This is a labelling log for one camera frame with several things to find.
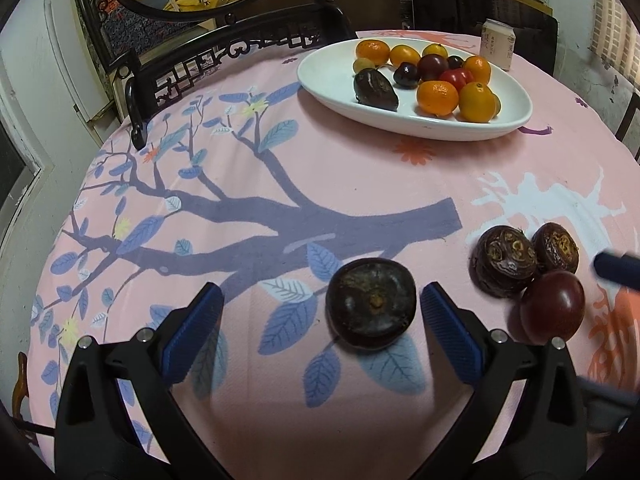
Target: round table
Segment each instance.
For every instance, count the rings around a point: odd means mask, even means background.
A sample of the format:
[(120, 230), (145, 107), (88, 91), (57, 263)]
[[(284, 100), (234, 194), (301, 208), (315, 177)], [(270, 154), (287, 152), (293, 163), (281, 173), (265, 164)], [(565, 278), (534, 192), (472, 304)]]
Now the round table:
[[(479, 38), (383, 31), (476, 53)], [(420, 316), (391, 347), (336, 344), (324, 292), (341, 264), (392, 258), (418, 288), (438, 281), (487, 328), (519, 337), (513, 305), (470, 282), (487, 228), (527, 235), (561, 223), (580, 249), (587, 313), (569, 341), (577, 373), (637, 388), (640, 296), (597, 282), (601, 250), (639, 252), (640, 170), (576, 94), (514, 56), (534, 103), (520, 131), (436, 142), (370, 128), (300, 89), (302, 50), (229, 60), (153, 118), (137, 153), (125, 123), (105, 143), (46, 263), (32, 309), (34, 422), (53, 425), (78, 338), (131, 338), (186, 306), (207, 281), (226, 303), (173, 395), (238, 480), (405, 480), (435, 448), (470, 389)], [(140, 441), (162, 456), (130, 383), (120, 389)], [(481, 456), (500, 444), (514, 388)], [(40, 439), (52, 462), (52, 440)]]

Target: white leaf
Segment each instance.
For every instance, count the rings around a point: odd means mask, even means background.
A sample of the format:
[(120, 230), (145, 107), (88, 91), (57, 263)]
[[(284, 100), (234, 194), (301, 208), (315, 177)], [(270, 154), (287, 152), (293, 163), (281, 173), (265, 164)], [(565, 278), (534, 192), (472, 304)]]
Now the white leaf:
[(311, 289), (300, 280), (275, 278), (263, 280), (260, 284), (271, 296), (283, 303), (302, 303), (313, 295)]
[(89, 269), (80, 269), (78, 270), (78, 278), (81, 282), (84, 282), (91, 275), (91, 271)]
[(98, 328), (98, 327), (104, 326), (106, 321), (107, 321), (107, 313), (106, 312), (99, 312), (93, 318), (90, 327), (91, 328)]
[(79, 198), (78, 200), (76, 200), (76, 203), (74, 204), (74, 211), (82, 209), (84, 207), (84, 204), (86, 204), (85, 198)]
[(180, 211), (182, 208), (182, 200), (177, 196), (170, 196), (164, 199), (164, 206), (169, 213)]

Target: pink tablecloth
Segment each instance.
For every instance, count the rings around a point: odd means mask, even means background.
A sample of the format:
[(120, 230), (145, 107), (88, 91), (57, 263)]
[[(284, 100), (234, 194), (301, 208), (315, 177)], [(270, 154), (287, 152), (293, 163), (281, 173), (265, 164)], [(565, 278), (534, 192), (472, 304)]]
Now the pink tablecloth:
[[(384, 32), (478, 50), (479, 38)], [(153, 119), (137, 153), (129, 125), (88, 170), (33, 303), (28, 380), (35, 422), (52, 425), (82, 334), (132, 337), (186, 306), (206, 281), (226, 295), (212, 337), (174, 396), (238, 480), (404, 480), (470, 393), (420, 317), (371, 356), (335, 345), (324, 292), (340, 264), (394, 258), (418, 286), (437, 280), (488, 328), (511, 305), (470, 283), (485, 229), (564, 225), (580, 248), (588, 312), (569, 342), (580, 374), (638, 386), (640, 297), (598, 283), (604, 248), (639, 252), (640, 170), (574, 93), (515, 57), (534, 115), (522, 131), (462, 143), (351, 122), (299, 88), (308, 52), (270, 47), (223, 65)], [(129, 383), (136, 431), (156, 441)], [(483, 455), (504, 434), (517, 392)], [(52, 460), (52, 442), (41, 440)]]

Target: white wall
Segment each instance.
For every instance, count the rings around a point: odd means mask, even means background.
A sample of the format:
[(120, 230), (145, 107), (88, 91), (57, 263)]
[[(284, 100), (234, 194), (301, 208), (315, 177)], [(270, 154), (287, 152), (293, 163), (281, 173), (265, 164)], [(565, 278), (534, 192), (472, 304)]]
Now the white wall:
[(0, 33), (0, 53), (17, 117), (44, 169), (0, 254), (0, 400), (9, 407), (17, 353), (27, 351), (31, 303), (45, 259), (98, 146), (76, 116), (55, 63), (44, 0), (21, 0)]
[[(631, 99), (632, 86), (589, 50), (595, 0), (549, 0), (548, 4), (559, 26), (555, 78), (581, 96), (615, 132)], [(638, 114), (625, 144), (636, 154), (640, 146)]]

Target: beverage can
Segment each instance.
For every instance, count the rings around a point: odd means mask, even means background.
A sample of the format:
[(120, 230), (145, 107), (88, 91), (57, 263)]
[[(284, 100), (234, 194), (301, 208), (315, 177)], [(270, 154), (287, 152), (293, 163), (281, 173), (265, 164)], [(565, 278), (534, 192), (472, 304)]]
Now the beverage can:
[(511, 68), (516, 35), (513, 27), (495, 20), (486, 20), (482, 26), (480, 56), (503, 70)]

